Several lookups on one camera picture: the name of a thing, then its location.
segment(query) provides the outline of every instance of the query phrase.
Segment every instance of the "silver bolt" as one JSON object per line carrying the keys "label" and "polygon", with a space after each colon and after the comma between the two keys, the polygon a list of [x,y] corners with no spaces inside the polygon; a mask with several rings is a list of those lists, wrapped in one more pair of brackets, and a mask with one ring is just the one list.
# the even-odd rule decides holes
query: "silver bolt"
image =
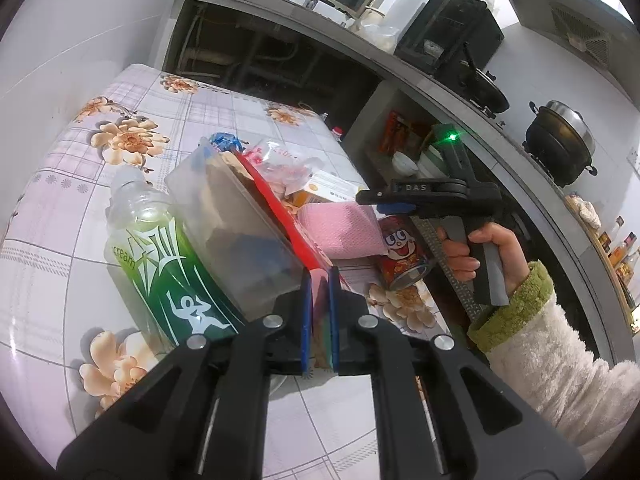
{"label": "silver bolt", "polygon": [[200,350],[204,348],[204,345],[207,344],[207,338],[202,334],[194,334],[187,339],[187,346],[191,348],[191,350]]}
{"label": "silver bolt", "polygon": [[264,317],[262,324],[267,328],[280,328],[282,326],[282,318],[278,314],[269,314]]}
{"label": "silver bolt", "polygon": [[450,335],[439,335],[433,340],[433,344],[440,350],[451,350],[455,346],[455,341]]}
{"label": "silver bolt", "polygon": [[373,328],[378,325],[378,318],[371,314],[365,314],[358,318],[358,324],[363,328]]}

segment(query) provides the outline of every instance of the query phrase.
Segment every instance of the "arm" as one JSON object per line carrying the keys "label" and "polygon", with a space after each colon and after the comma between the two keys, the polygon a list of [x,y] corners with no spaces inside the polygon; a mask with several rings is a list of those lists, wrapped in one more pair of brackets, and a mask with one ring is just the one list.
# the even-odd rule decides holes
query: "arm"
{"label": "arm", "polygon": [[[507,229],[488,224],[481,231],[482,241],[498,244],[511,301],[472,326],[469,337],[486,354],[492,371],[577,446],[591,466],[635,409],[640,369],[632,362],[609,368],[602,359],[594,361],[556,303],[545,267],[540,262],[527,265]],[[479,262],[452,244],[463,244],[443,241],[452,269],[462,268],[454,272],[473,272]]]}

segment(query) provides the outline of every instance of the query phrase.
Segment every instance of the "green bottle label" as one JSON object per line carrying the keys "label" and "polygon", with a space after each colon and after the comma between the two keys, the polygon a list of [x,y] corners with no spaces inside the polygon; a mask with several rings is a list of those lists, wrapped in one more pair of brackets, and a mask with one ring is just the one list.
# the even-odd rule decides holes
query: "green bottle label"
{"label": "green bottle label", "polygon": [[150,228],[117,233],[113,254],[166,336],[177,345],[193,334],[215,340],[238,333],[244,317],[210,277],[175,218],[138,225],[144,224]]}

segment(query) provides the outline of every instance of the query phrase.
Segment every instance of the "sleeve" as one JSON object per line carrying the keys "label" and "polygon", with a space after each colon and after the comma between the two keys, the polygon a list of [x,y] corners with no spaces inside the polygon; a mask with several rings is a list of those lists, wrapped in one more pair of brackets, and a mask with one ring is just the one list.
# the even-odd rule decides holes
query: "sleeve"
{"label": "sleeve", "polygon": [[540,262],[529,277],[469,337],[492,371],[577,446],[590,467],[618,436],[640,399],[640,368],[610,368],[593,358],[556,303]]}

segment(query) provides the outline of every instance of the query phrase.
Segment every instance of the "human hand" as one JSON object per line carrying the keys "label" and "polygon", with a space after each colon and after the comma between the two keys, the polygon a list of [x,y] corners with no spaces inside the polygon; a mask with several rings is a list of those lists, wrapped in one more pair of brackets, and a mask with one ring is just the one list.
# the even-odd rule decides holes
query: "human hand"
{"label": "human hand", "polygon": [[[447,232],[443,227],[438,227],[437,231],[440,240],[442,240],[442,248],[447,255],[447,263],[456,279],[460,282],[474,279],[480,262],[469,256],[469,246],[448,239]],[[504,272],[504,285],[507,289],[507,295],[511,297],[529,275],[527,259],[524,257],[515,233],[500,224],[489,222],[470,233],[468,238],[475,244],[492,242],[498,246]]]}

